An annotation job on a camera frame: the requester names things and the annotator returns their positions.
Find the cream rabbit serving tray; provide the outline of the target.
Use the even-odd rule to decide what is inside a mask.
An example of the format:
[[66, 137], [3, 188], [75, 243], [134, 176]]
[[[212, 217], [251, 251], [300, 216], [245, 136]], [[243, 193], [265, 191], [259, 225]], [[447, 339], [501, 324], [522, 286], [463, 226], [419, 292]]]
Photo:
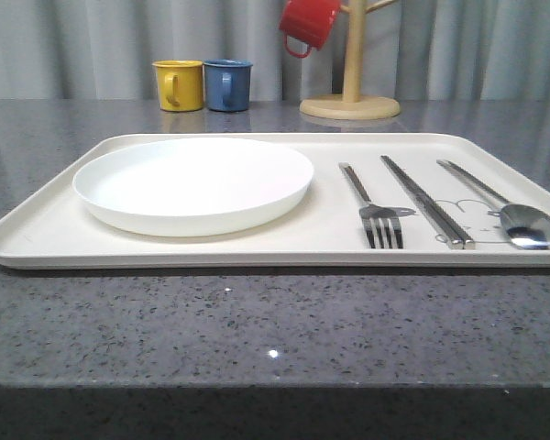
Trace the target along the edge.
[[[506, 198], [550, 215], [550, 192], [462, 137], [434, 133], [262, 133], [299, 150], [315, 168], [300, 205], [252, 229], [172, 238], [125, 232], [95, 219], [72, 189], [73, 163], [0, 220], [0, 264], [23, 270], [224, 266], [550, 267], [550, 251], [520, 250], [486, 203], [441, 166], [450, 160]], [[451, 249], [426, 219], [402, 219], [404, 246], [373, 249], [340, 164], [352, 165], [376, 204], [410, 198], [382, 163], [391, 157], [475, 240]]]

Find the stainless steel spoon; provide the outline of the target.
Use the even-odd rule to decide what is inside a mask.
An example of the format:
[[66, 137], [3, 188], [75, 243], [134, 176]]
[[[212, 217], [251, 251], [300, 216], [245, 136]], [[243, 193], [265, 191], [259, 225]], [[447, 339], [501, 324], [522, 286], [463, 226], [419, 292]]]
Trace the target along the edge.
[[437, 164], [451, 172], [463, 183], [500, 202], [500, 225], [508, 241], [524, 250], [550, 250], [550, 215], [531, 206], [512, 203], [476, 176], [455, 162], [438, 159]]

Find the blue enamel mug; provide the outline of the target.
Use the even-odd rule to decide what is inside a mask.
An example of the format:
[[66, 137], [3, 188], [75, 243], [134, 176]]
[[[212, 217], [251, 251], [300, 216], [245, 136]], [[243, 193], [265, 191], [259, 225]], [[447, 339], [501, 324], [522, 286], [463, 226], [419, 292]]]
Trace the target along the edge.
[[247, 60], [206, 60], [203, 63], [206, 106], [220, 112], [248, 110], [252, 67]]

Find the red enamel mug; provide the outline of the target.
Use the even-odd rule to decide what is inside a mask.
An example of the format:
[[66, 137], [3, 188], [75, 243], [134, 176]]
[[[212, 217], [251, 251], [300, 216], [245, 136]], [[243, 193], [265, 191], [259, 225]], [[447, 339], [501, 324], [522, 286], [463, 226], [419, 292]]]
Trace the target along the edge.
[[[312, 50], [320, 50], [329, 37], [341, 5], [339, 0], [287, 1], [279, 23], [286, 51], [293, 57], [303, 59], [308, 57]], [[289, 38], [305, 44], [306, 50], [293, 50], [289, 45]]]

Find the grey curtain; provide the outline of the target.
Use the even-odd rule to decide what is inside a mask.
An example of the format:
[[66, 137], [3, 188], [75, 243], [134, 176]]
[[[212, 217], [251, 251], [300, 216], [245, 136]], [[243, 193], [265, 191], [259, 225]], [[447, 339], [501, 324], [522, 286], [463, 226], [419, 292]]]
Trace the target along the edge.
[[[161, 60], [252, 62], [255, 101], [342, 88], [347, 17], [304, 60], [280, 1], [0, 1], [0, 98], [149, 99]], [[368, 15], [361, 89], [550, 100], [550, 1], [400, 1]]]

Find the wooden mug tree stand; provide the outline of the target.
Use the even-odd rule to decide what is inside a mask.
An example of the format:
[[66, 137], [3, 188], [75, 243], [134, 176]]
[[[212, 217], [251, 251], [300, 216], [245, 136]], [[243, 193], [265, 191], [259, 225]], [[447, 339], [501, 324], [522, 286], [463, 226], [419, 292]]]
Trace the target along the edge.
[[304, 99], [299, 106], [302, 113], [335, 120], [376, 120], [400, 113], [395, 99], [361, 92], [366, 15], [391, 4], [393, 1], [349, 1], [341, 6], [348, 14], [342, 93]]

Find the white round plate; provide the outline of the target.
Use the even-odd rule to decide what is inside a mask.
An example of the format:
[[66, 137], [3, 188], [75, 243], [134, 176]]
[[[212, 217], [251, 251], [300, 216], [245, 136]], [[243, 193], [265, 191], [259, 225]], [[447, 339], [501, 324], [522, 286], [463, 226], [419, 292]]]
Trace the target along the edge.
[[260, 226], [300, 203], [314, 165], [283, 145], [186, 137], [121, 148], [83, 165], [72, 186], [110, 226], [157, 237], [207, 237]]

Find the yellow enamel mug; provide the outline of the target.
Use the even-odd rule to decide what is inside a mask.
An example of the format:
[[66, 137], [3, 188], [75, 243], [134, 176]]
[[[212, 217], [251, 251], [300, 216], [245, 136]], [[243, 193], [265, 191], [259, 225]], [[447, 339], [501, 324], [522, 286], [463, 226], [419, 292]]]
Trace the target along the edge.
[[159, 106], [168, 112], [191, 112], [204, 107], [203, 63], [200, 60], [157, 60]]

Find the stainless steel fork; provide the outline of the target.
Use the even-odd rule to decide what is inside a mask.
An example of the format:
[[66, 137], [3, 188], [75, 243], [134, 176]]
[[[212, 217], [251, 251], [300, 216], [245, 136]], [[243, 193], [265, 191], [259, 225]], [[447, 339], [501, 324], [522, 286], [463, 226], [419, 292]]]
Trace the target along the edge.
[[403, 248], [402, 224], [397, 213], [389, 207], [378, 206], [372, 202], [351, 165], [339, 162], [338, 166], [363, 203], [358, 209], [358, 214], [369, 246], [373, 249]]

